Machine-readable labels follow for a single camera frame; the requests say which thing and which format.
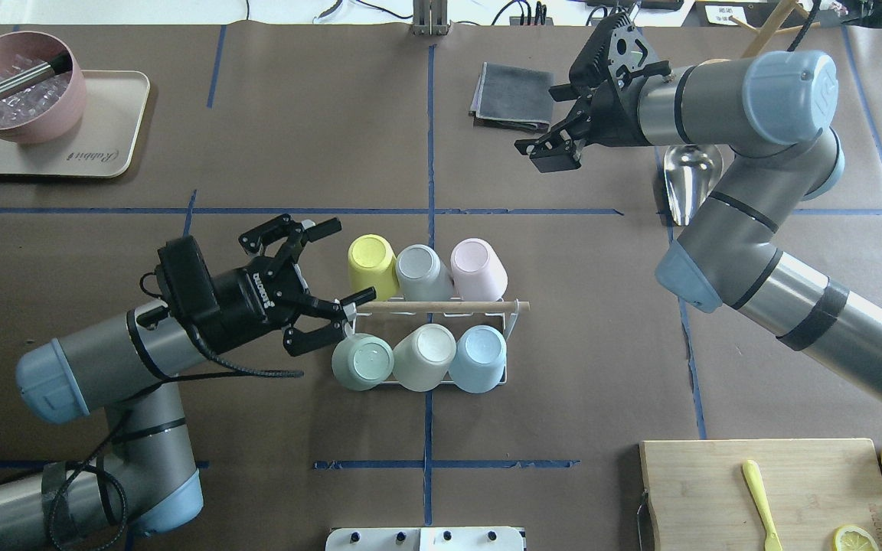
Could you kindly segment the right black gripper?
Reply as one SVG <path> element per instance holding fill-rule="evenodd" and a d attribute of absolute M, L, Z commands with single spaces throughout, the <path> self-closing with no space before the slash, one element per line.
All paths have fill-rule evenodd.
<path fill-rule="evenodd" d="M 579 73 L 579 84 L 549 88 L 554 102 L 579 102 L 545 135 L 514 141 L 518 153 L 528 157 L 537 171 L 561 172 L 581 168 L 585 145 L 608 147 L 647 146 L 639 116 L 639 97 L 648 77 L 643 73 Z"/>

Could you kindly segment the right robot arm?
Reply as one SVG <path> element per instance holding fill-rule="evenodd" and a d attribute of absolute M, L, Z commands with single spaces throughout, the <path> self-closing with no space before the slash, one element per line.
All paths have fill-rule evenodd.
<path fill-rule="evenodd" d="M 882 309 L 773 243 L 805 199 L 844 170 L 831 122 L 835 63 L 774 51 L 673 69 L 654 53 L 606 54 L 550 94 L 570 114 L 515 143 L 542 172 L 577 170 L 585 145 L 725 145 L 732 164 L 655 276 L 700 311 L 727 305 L 882 399 Z"/>

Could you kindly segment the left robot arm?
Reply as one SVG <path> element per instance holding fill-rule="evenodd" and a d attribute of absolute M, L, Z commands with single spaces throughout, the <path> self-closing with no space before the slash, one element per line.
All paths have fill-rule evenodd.
<path fill-rule="evenodd" d="M 126 531 L 153 536 L 196 517 L 204 502 L 179 390 L 187 370 L 210 362 L 218 379 L 298 379 L 300 370 L 242 367 L 224 353 L 274 331 L 294 357 L 343 341 L 377 293 L 322 300 L 299 269 L 308 244 L 340 230 L 336 217 L 274 217 L 238 238 L 247 264 L 217 276 L 194 237 L 168 241 L 149 303 L 24 354 L 15 381 L 40 419 L 103 410 L 108 433 L 87 459 L 0 484 L 0 550 L 73 549 L 111 527 L 111 540 L 94 545 L 106 550 Z"/>

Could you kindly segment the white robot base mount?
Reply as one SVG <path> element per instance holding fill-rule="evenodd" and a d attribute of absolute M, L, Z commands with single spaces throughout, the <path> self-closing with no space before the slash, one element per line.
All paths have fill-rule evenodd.
<path fill-rule="evenodd" d="M 482 527 L 340 527 L 325 550 L 526 550 L 524 529 Z"/>

